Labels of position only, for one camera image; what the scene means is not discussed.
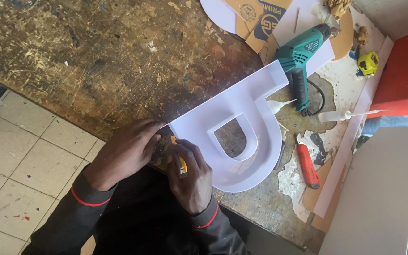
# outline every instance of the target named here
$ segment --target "glue bottle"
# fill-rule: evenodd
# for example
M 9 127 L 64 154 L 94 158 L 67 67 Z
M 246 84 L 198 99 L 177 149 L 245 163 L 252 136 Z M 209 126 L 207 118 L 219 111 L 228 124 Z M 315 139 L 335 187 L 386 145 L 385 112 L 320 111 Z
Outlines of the glue bottle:
M 272 113 L 276 114 L 281 110 L 281 108 L 283 106 L 285 106 L 285 105 L 287 105 L 287 104 L 289 104 L 289 103 L 291 103 L 291 102 L 293 102 L 295 100 L 297 100 L 297 98 L 294 99 L 294 100 L 291 100 L 291 101 L 287 101 L 287 102 L 278 102 L 278 101 L 275 101 L 275 100 L 270 100 L 270 101 L 267 101 L 267 104 L 270 107 L 270 110 L 272 111 Z
M 350 111 L 338 110 L 338 111 L 333 111 L 333 112 L 319 113 L 317 117 L 319 118 L 320 122 L 341 121 L 341 120 L 350 119 L 350 117 L 352 116 L 378 113 L 382 111 L 392 111 L 392 110 L 376 110 L 376 111 L 370 111 L 366 113 L 351 113 Z

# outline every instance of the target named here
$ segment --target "black cable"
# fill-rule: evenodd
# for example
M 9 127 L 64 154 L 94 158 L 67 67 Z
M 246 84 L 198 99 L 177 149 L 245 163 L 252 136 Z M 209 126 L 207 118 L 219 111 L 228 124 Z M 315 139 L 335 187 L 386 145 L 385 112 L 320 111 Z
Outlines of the black cable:
M 316 84 L 314 84 L 314 82 L 310 81 L 309 79 L 306 79 L 306 80 L 308 81 L 309 84 L 313 85 L 313 86 L 316 88 L 316 90 L 319 91 L 320 95 L 322 95 L 322 106 L 321 106 L 320 109 L 317 110 L 317 112 L 315 112 L 315 113 L 312 113 L 312 112 L 310 112 L 310 111 L 308 110 L 308 108 L 305 108 L 305 109 L 302 111 L 302 116 L 303 116 L 303 117 L 316 115 L 317 113 L 320 113 L 320 112 L 322 111 L 322 109 L 324 108 L 324 106 L 325 106 L 325 95 L 324 95 L 324 92 L 320 89 L 320 87 L 318 87 Z

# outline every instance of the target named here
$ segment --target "teal heat gun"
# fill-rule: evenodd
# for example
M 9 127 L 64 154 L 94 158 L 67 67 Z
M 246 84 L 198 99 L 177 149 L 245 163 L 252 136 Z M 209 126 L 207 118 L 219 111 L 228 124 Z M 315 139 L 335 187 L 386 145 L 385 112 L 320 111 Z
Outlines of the teal heat gun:
M 280 61 L 289 80 L 289 85 L 292 85 L 294 97 L 297 98 L 295 110 L 302 112 L 302 116 L 311 116 L 320 111 L 310 113 L 308 110 L 310 100 L 308 98 L 308 82 L 306 81 L 306 63 L 330 37 L 330 34 L 330 26 L 319 24 L 293 38 L 275 53 L 275 59 Z M 320 91 L 323 104 L 325 104 L 322 90 L 315 84 L 311 84 Z

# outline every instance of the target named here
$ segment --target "worn table surface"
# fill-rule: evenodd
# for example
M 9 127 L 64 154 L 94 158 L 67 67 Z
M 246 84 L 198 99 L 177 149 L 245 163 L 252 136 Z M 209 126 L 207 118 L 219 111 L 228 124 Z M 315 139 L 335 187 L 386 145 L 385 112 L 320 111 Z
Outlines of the worn table surface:
M 258 55 L 213 24 L 197 0 L 0 1 L 0 82 L 103 140 L 134 119 L 171 121 L 261 67 Z M 333 96 L 331 84 L 312 79 Z M 290 97 L 286 89 L 272 96 Z M 293 107 L 277 117 L 291 130 L 289 140 L 334 126 Z M 218 134 L 229 151 L 244 146 L 234 134 Z M 160 169 L 166 144 L 151 162 Z M 293 148 L 288 143 L 282 165 Z M 278 193 L 275 171 L 246 192 L 214 193 L 250 221 L 319 251 L 325 234 L 297 218 L 290 197 Z

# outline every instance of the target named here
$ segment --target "hand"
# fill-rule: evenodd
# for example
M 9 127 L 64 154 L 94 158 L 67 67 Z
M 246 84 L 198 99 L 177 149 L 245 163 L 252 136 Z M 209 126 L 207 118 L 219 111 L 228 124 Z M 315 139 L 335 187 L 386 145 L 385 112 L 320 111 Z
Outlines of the hand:
M 198 146 L 183 139 L 176 139 L 176 142 L 172 145 L 173 149 L 184 158 L 188 171 L 187 177 L 180 179 L 174 157 L 169 157 L 170 189 L 182 207 L 195 216 L 207 208 L 212 198 L 213 170 L 205 162 Z
M 152 157 L 165 123 L 141 119 L 118 129 L 99 151 L 83 175 L 98 191 L 107 191 L 119 181 L 138 172 Z

